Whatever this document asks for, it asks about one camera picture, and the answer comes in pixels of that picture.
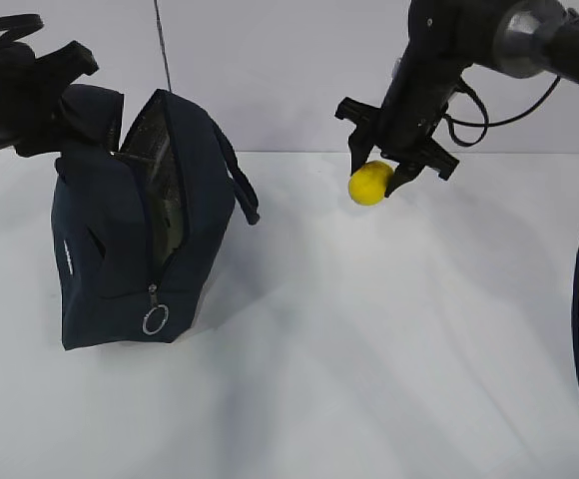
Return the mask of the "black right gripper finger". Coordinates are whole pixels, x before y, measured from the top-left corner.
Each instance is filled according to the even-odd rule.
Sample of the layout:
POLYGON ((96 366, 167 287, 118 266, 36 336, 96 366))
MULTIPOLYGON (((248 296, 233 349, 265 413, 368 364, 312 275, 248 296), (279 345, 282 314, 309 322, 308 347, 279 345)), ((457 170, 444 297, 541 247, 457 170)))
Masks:
POLYGON ((414 181, 423 171, 424 165, 412 162, 400 162, 389 177, 384 196, 389 198, 397 189, 414 181))
POLYGON ((373 134, 368 128, 356 127, 347 142, 350 151, 350 173, 354 175, 368 161, 374 148, 373 134))

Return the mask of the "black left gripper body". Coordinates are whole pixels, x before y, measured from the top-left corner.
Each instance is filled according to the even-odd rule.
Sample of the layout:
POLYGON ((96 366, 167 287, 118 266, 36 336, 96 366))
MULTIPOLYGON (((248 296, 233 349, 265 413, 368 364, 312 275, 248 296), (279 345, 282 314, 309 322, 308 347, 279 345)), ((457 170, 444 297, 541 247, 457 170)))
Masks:
POLYGON ((98 69, 91 50, 76 41, 41 57, 23 42, 0 43, 0 150, 50 124, 65 90, 98 69))

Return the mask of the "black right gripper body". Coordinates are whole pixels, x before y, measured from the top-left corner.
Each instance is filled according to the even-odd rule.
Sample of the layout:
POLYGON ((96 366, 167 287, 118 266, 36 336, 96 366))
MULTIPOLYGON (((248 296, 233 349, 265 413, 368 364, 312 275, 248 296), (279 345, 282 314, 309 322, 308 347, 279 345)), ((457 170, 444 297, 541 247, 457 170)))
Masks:
POLYGON ((408 44, 380 106, 350 97, 334 116, 371 130, 374 147, 392 161, 424 165, 448 180, 458 161, 433 140, 433 133, 459 80, 455 46, 456 9, 410 9, 408 44))

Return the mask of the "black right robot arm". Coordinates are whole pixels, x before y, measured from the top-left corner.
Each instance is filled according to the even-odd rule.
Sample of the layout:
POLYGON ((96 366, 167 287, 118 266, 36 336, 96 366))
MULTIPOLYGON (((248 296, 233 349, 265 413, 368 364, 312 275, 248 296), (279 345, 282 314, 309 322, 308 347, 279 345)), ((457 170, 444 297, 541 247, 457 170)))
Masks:
POLYGON ((380 106, 344 98, 335 111, 355 125, 350 170, 370 152, 396 162, 386 191, 430 168, 448 180, 458 160, 433 138, 456 93, 473 96, 462 78, 481 66, 511 78, 542 72, 579 85, 579 14, 558 1, 413 1, 408 44, 380 106))

